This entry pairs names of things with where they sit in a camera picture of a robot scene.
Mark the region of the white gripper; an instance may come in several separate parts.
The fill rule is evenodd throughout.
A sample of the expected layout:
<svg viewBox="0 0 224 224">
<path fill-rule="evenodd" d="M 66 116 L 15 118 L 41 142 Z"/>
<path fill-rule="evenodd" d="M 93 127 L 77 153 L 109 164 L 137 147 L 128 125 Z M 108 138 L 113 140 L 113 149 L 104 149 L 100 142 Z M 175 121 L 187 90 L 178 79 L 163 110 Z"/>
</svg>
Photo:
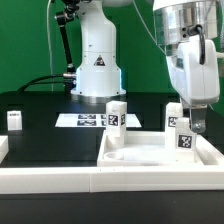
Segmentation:
<svg viewBox="0 0 224 224">
<path fill-rule="evenodd" d="M 167 56 L 167 67 L 173 88 L 191 106 L 190 127 L 194 133 L 206 130 L 206 104 L 216 103 L 220 95 L 216 48 L 212 40 L 205 41 L 205 63 L 199 63 L 198 39 L 180 43 L 176 54 Z"/>
</svg>

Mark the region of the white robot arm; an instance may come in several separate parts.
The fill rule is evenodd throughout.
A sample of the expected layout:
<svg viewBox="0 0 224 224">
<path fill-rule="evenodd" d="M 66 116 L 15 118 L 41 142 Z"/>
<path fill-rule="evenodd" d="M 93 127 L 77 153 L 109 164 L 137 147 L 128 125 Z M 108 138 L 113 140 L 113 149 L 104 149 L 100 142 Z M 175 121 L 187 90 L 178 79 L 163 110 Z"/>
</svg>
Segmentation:
<svg viewBox="0 0 224 224">
<path fill-rule="evenodd" d="M 81 0 L 78 18 L 82 31 L 82 63 L 77 69 L 76 97 L 97 102 L 122 95 L 116 64 L 116 28 L 104 15 L 105 7 L 134 0 Z M 156 44 L 165 47 L 169 77 L 182 105 L 189 111 L 190 128 L 206 129 L 207 106 L 220 95 L 217 52 L 217 9 L 223 0 L 154 0 Z"/>
</svg>

